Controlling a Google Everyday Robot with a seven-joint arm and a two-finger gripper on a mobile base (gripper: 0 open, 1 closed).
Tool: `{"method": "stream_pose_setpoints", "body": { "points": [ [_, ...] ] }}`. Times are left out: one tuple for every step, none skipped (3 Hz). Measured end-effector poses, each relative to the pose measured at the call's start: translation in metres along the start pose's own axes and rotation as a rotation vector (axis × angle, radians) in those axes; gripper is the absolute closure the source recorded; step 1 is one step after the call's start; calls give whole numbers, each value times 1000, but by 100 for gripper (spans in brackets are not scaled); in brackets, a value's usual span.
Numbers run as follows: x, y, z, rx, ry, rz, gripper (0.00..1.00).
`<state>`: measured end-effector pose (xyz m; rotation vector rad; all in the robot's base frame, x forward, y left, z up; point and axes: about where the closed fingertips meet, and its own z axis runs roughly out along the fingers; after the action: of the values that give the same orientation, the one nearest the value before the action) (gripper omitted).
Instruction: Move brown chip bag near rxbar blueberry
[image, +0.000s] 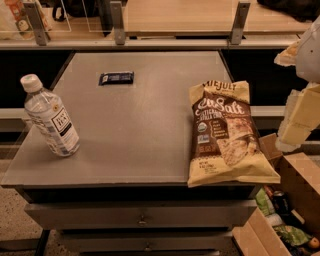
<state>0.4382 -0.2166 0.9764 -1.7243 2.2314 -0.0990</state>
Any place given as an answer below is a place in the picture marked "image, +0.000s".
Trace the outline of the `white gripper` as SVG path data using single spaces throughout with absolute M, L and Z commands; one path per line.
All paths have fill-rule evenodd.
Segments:
M 320 125 L 320 16 L 300 41 L 289 45 L 275 57 L 274 63 L 296 65 L 298 77 L 315 82 L 309 83 L 302 91 L 293 89 L 287 98 L 275 145 L 282 152 L 292 152 Z

